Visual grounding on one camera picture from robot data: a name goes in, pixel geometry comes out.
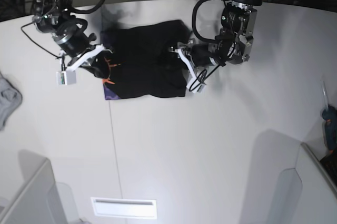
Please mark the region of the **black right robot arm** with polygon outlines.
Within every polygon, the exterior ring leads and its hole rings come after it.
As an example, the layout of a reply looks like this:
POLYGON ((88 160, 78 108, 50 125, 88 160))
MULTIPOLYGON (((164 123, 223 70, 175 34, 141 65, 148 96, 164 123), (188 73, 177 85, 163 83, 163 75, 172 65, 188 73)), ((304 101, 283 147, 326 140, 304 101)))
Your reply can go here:
POLYGON ((52 56, 59 60, 58 72, 61 84, 68 84, 71 74, 82 68, 96 78, 107 79, 110 67, 105 56, 110 51, 95 43, 94 33, 85 34, 88 22, 78 15, 89 15, 99 10, 105 0, 88 9, 80 10, 72 5, 73 0, 33 0, 31 24, 43 34, 51 34, 53 41, 60 47, 59 54, 52 56))

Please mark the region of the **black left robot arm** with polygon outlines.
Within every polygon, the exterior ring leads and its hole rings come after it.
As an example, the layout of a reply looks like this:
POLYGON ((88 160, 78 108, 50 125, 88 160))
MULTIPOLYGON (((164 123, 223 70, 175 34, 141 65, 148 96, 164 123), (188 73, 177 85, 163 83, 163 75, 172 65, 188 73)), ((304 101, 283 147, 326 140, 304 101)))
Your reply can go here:
POLYGON ((225 66, 226 63, 239 65, 250 58, 254 42, 253 30, 257 17, 256 6, 263 0, 199 0, 192 11, 192 31, 201 42, 190 49, 194 66, 225 66), (196 27, 199 7, 208 1, 222 1, 221 29, 213 39, 200 35, 196 27))

